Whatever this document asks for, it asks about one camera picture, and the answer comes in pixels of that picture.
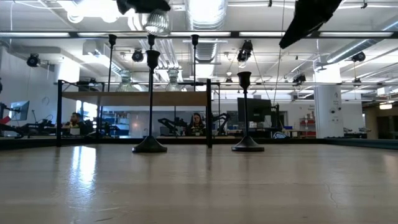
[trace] fluorescent light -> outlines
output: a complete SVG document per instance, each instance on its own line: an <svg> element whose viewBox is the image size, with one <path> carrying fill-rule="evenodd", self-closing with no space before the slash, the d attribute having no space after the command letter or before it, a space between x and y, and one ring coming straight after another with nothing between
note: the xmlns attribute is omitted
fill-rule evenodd
<svg viewBox="0 0 398 224"><path fill-rule="evenodd" d="M0 32L0 37L69 37L67 32Z"/></svg>
<svg viewBox="0 0 398 224"><path fill-rule="evenodd" d="M106 37L108 35L114 34L118 37L142 37L146 38L148 33L146 32L78 32L77 33L80 37Z"/></svg>
<svg viewBox="0 0 398 224"><path fill-rule="evenodd" d="M379 108L380 108L380 110L389 110L389 109L392 109L392 104L390 104L390 103L380 104Z"/></svg>
<svg viewBox="0 0 398 224"><path fill-rule="evenodd" d="M190 37L193 34L202 35L202 36L223 36L227 37L231 35L231 32L203 32L203 31L192 31L192 32L171 32L170 36L182 36L182 37Z"/></svg>
<svg viewBox="0 0 398 224"><path fill-rule="evenodd" d="M390 37L393 32L321 32L320 37Z"/></svg>
<svg viewBox="0 0 398 224"><path fill-rule="evenodd" d="M192 43L191 40L182 40L182 42L184 44L191 44ZM227 44L228 40L199 40L199 44L200 43L202 43L202 44L218 44L218 43Z"/></svg>
<svg viewBox="0 0 398 224"><path fill-rule="evenodd" d="M269 37L280 37L285 35L285 32L240 32L239 36L245 37L258 37L258 36L269 36Z"/></svg>

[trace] woman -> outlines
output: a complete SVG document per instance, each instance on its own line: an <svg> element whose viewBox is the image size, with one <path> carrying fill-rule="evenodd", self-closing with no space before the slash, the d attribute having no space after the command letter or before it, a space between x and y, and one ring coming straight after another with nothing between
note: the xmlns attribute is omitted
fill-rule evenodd
<svg viewBox="0 0 398 224"><path fill-rule="evenodd" d="M198 113L194 113L191 118L191 123L186 129L187 136L205 136L206 127L201 120L201 116Z"/></svg>

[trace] black candlestick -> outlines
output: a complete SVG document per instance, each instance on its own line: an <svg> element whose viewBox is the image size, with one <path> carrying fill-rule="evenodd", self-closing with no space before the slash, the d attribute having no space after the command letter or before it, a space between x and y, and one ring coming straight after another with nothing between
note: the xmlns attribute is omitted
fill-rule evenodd
<svg viewBox="0 0 398 224"><path fill-rule="evenodd" d="M159 143L152 136L152 108L154 98L154 71L158 66L160 52L156 50L147 50L147 64L150 68L149 72L149 135L136 147L132 152L167 152L167 148Z"/></svg>
<svg viewBox="0 0 398 224"><path fill-rule="evenodd" d="M199 35L191 35L193 45L193 91L197 90L197 45L199 44Z"/></svg>
<svg viewBox="0 0 398 224"><path fill-rule="evenodd" d="M108 91L111 87L111 71L112 71L112 52L113 46L116 44L116 39L118 37L116 35L110 34L109 35L109 44L111 45L111 55L109 57L109 73L108 73Z"/></svg>
<svg viewBox="0 0 398 224"><path fill-rule="evenodd" d="M236 152L264 152L264 147L257 144L253 138L249 136L249 119L248 119L248 87L250 86L251 72L239 72L239 85L244 93L244 124L246 131L242 141L232 147L232 151Z"/></svg>

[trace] computer monitor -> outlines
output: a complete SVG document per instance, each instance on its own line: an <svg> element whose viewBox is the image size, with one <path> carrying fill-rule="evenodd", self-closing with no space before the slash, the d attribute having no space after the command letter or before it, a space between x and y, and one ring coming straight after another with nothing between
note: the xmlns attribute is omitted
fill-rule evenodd
<svg viewBox="0 0 398 224"><path fill-rule="evenodd" d="M11 103L9 117L13 121L26 121L29 110L29 101Z"/></svg>
<svg viewBox="0 0 398 224"><path fill-rule="evenodd" d="M264 122L266 115L271 115L271 100L248 98L248 119ZM244 121L244 98L238 98L238 119Z"/></svg>

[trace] robotic arm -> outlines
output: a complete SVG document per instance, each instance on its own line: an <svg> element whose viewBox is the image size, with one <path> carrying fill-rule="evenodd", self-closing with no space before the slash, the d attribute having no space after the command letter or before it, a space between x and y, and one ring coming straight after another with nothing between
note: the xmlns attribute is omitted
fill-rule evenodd
<svg viewBox="0 0 398 224"><path fill-rule="evenodd" d="M216 122L216 121L219 121L219 120L224 120L223 121L223 123L218 127L218 134L224 134L225 133L225 131L224 131L224 127L225 127L225 125L226 125L226 123L229 121L229 119L231 119L231 116L228 114L228 113L222 113L222 114L220 114L220 115L218 115L218 116L212 116L211 117L211 121L214 123L214 122Z"/></svg>
<svg viewBox="0 0 398 224"><path fill-rule="evenodd" d="M166 126L171 132L173 132L173 134L178 132L178 129L175 128L176 127L183 127L186 128L188 127L188 124L180 118L175 118L175 121L171 121L167 118L161 118L157 120L160 124L163 124L164 126Z"/></svg>

